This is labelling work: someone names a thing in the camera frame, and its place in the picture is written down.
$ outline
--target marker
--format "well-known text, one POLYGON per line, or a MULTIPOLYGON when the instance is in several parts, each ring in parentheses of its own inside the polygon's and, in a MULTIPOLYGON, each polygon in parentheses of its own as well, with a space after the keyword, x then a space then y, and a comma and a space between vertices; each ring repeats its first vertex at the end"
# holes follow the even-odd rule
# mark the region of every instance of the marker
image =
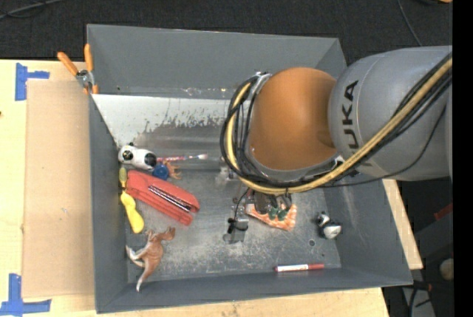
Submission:
POLYGON ((323 263, 312 263, 308 265, 280 265, 276 266, 274 270, 277 273, 285 271, 306 271, 306 270, 321 270, 325 265, 323 263))

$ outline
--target wooden table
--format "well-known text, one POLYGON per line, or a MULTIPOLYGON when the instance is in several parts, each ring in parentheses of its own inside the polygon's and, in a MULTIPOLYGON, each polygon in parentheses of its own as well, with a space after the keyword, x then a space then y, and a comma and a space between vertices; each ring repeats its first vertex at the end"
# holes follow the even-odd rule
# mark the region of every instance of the wooden table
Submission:
MULTIPOLYGON (((25 157, 27 137, 27 106, 26 100, 15 101, 16 63, 20 62, 28 71, 44 70, 50 73, 48 80, 29 79, 32 82, 43 82, 44 92, 48 93, 48 85, 54 80, 70 82, 73 92, 71 98, 83 98, 81 86, 77 80, 59 61, 24 61, 0 60, 3 76, 0 79, 0 135, 3 145, 1 156, 1 187, 0 202, 0 301, 8 298, 8 274, 22 275, 23 258, 34 253, 24 253, 24 205, 25 205, 25 171, 30 165, 25 157)), ((85 64, 75 62, 77 68, 85 69, 85 64)), ((387 200, 393 210, 394 220, 412 270, 422 268, 417 245, 412 234, 408 217, 399 194, 396 181, 385 180, 387 200)), ((48 243, 51 250, 59 250, 61 242, 48 243)), ((93 287, 89 292, 80 294, 51 294, 41 297, 25 297, 24 301, 40 301, 52 299, 48 313, 37 316, 96 316, 93 287)), ((230 301, 217 304, 201 304, 185 307, 146 310, 130 313, 112 313, 113 316, 371 316, 387 317, 387 307, 381 288, 363 290, 314 293, 302 296, 285 296, 271 299, 251 301, 230 301)))

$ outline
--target small figurine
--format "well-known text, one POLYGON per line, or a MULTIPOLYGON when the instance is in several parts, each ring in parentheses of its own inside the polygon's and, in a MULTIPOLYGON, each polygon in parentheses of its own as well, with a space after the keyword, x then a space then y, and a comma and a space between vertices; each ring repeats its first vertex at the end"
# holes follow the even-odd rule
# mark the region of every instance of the small figurine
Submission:
POLYGON ((158 157, 148 149, 137 148, 133 143, 123 146, 118 152, 118 161, 120 163, 131 165, 140 170, 152 171, 154 177, 163 180, 167 180, 168 177, 180 179, 180 172, 177 172, 179 166, 172 165, 171 162, 207 159, 207 154, 158 157))
POLYGON ((147 149, 139 149, 132 143, 123 146, 118 152, 118 161, 141 170, 152 171, 156 166, 156 154, 147 149))
POLYGON ((316 221, 321 235, 327 239, 334 239, 341 233, 341 224, 333 221, 325 212, 321 212, 316 221))
POLYGON ((139 267, 143 267, 144 271, 138 279, 136 284, 136 291, 140 292, 141 283, 143 283, 153 272, 156 267, 161 263, 163 258, 164 249, 161 241, 171 241, 176 233, 176 228, 168 227, 168 230, 164 233, 155 233, 153 231, 147 231, 148 242, 145 247, 137 251, 136 253, 126 246, 126 254, 139 267))

